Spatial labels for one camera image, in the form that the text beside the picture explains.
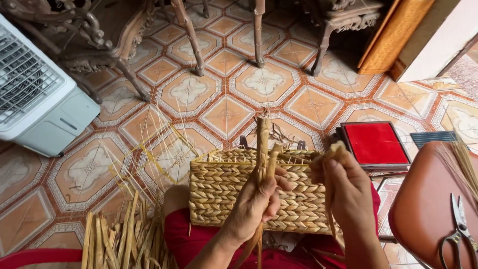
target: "person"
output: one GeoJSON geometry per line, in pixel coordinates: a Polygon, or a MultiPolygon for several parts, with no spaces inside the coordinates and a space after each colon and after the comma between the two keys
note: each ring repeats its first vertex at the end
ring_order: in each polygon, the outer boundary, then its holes
{"type": "MultiPolygon", "coordinates": [[[[262,251],[263,269],[385,269],[390,268],[378,239],[378,193],[352,154],[345,154],[344,164],[331,159],[314,159],[310,165],[312,183],[321,183],[326,173],[334,188],[332,213],[343,231],[345,253],[331,235],[306,234],[292,252],[280,249],[262,251]],[[311,249],[345,256],[330,258],[311,249]]],[[[189,232],[189,188],[171,187],[164,195],[166,215],[164,239],[179,268],[232,268],[247,240],[259,223],[273,218],[280,208],[277,189],[292,190],[283,168],[256,188],[254,173],[240,191],[234,208],[221,228],[192,226],[189,232]]],[[[256,249],[240,268],[257,268],[256,249]]]]}

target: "knee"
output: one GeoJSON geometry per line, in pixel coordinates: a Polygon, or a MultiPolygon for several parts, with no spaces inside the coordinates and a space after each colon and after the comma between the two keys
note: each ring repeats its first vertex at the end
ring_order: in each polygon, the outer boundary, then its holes
{"type": "Polygon", "coordinates": [[[176,185],[170,187],[164,194],[163,212],[167,216],[170,213],[189,207],[189,186],[176,185]]]}

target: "hand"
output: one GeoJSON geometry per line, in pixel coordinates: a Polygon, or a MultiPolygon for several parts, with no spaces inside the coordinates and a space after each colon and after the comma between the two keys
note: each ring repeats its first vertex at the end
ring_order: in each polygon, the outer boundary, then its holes
{"type": "Polygon", "coordinates": [[[220,232],[237,249],[251,239],[259,223],[273,218],[281,206],[278,188],[292,191],[293,186],[283,177],[287,171],[277,167],[274,177],[269,177],[256,187],[256,169],[242,187],[231,214],[220,232]]]}
{"type": "Polygon", "coordinates": [[[327,174],[334,184],[332,213],[344,235],[347,232],[375,234],[370,178],[350,152],[344,155],[344,164],[317,157],[310,164],[312,183],[324,183],[327,174]]]}

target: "red plastic chair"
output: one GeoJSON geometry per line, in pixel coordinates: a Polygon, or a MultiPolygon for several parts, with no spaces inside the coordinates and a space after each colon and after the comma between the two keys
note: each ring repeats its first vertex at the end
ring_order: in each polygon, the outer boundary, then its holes
{"type": "Polygon", "coordinates": [[[17,269],[22,266],[50,262],[81,262],[83,250],[71,248],[36,248],[12,253],[0,258],[1,269],[17,269]]]}

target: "red velvet lining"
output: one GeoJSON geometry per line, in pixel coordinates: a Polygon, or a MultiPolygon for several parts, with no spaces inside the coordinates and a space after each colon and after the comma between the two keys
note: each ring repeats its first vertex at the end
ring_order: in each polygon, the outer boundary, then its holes
{"type": "Polygon", "coordinates": [[[364,123],[344,127],[358,163],[408,163],[407,156],[390,124],[364,123]]]}

